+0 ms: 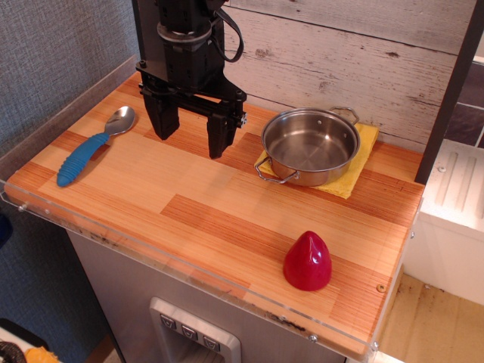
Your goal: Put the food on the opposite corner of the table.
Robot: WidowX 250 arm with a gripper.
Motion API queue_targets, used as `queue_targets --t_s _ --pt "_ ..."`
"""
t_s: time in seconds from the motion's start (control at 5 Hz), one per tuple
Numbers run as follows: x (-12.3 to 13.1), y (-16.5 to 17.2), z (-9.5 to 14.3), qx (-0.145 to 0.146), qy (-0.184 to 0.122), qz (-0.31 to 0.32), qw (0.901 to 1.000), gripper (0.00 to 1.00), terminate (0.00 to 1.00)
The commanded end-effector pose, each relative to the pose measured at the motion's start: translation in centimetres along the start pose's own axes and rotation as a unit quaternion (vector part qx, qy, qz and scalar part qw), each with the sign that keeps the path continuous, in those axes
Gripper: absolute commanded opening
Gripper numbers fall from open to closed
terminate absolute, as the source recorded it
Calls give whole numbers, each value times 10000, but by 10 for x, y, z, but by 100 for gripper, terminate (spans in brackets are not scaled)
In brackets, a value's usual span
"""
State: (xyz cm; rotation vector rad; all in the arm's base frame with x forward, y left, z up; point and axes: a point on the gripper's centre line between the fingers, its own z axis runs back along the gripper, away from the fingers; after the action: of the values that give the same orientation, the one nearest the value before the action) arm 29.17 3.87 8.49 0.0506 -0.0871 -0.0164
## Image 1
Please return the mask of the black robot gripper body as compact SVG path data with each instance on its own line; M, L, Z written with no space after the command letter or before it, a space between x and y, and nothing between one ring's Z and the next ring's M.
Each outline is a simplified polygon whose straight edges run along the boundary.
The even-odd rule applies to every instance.
M243 104L246 94L228 81L225 63L238 61L244 51L244 41L232 58L225 54L225 34L222 23L212 23L199 33L169 31L157 25L163 43L162 60L141 60L141 94L146 100L167 103L193 113L225 116L235 127L247 121Z

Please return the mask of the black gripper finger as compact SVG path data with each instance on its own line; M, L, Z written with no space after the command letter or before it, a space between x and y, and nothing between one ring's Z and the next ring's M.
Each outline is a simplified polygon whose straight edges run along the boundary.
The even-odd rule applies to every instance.
M237 119L226 113L214 113L208 117L206 124L209 144L209 157L218 159L228 146L231 146L236 129Z
M144 105L156 135L168 139L179 128L178 106L167 93L143 94Z

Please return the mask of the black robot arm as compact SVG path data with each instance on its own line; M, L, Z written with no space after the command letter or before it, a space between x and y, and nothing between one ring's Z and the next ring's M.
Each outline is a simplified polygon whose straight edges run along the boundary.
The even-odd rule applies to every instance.
M169 138L180 126L180 109L205 116L209 155L220 158L247 119L247 95L224 74L226 63L243 54L225 53L225 27L238 25L222 1L134 1L141 94L157 136Z

